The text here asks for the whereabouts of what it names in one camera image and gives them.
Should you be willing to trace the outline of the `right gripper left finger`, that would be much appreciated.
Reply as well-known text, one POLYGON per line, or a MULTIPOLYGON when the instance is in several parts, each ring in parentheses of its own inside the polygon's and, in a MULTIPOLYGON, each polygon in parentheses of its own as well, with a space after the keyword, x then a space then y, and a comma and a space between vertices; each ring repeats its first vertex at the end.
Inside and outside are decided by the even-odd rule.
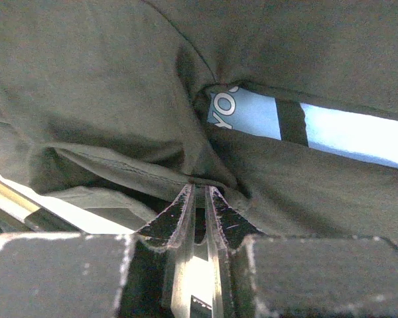
POLYGON ((189 317, 194 186, 132 234, 0 234, 0 317, 189 317))

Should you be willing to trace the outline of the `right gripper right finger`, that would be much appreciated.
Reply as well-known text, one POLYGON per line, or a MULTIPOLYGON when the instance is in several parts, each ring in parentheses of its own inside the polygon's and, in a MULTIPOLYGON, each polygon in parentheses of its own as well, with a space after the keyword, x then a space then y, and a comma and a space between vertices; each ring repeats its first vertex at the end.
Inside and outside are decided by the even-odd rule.
POLYGON ((214 317, 398 317, 398 246, 378 236, 270 236, 204 190, 214 317))

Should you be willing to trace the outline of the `black printed t-shirt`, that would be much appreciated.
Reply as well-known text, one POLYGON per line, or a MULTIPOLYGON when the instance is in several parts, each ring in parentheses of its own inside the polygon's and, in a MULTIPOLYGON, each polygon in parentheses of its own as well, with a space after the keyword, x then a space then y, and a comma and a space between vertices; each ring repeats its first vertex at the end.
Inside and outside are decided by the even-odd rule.
POLYGON ((0 1, 0 174, 138 227, 184 184, 270 235, 398 245, 398 168, 301 104, 398 121, 398 1, 0 1))

